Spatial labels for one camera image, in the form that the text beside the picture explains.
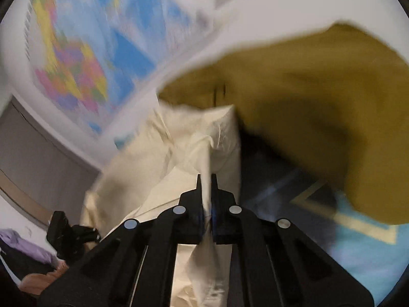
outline beige fabric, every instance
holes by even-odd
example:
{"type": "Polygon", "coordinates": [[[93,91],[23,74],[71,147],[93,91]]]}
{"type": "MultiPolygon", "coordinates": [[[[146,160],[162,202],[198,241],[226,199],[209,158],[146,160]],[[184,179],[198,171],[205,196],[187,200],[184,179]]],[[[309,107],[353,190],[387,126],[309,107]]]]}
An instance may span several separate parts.
{"type": "Polygon", "coordinates": [[[178,246],[172,307],[226,305],[231,247],[211,240],[209,192],[216,173],[219,187],[238,198],[240,143],[234,116],[232,106],[198,111],[161,105],[85,198],[81,224],[105,235],[128,218],[147,221],[177,205],[201,174],[206,234],[199,246],[178,246]]]}

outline round metal screw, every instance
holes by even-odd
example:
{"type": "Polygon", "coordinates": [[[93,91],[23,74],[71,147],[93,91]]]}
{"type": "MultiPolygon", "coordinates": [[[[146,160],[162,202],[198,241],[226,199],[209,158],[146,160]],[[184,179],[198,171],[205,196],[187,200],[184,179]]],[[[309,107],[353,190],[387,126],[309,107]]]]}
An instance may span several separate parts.
{"type": "Polygon", "coordinates": [[[134,229],[138,225],[138,222],[134,219],[128,219],[124,226],[126,229],[134,229]]]}
{"type": "Polygon", "coordinates": [[[291,226],[291,223],[288,219],[280,219],[278,225],[281,228],[289,228],[291,226]]]}
{"type": "Polygon", "coordinates": [[[229,208],[231,214],[239,214],[241,212],[241,208],[238,205],[232,205],[229,208]]]}
{"type": "Polygon", "coordinates": [[[184,214],[186,212],[186,208],[182,205],[177,205],[173,208],[173,213],[175,214],[184,214]]]}

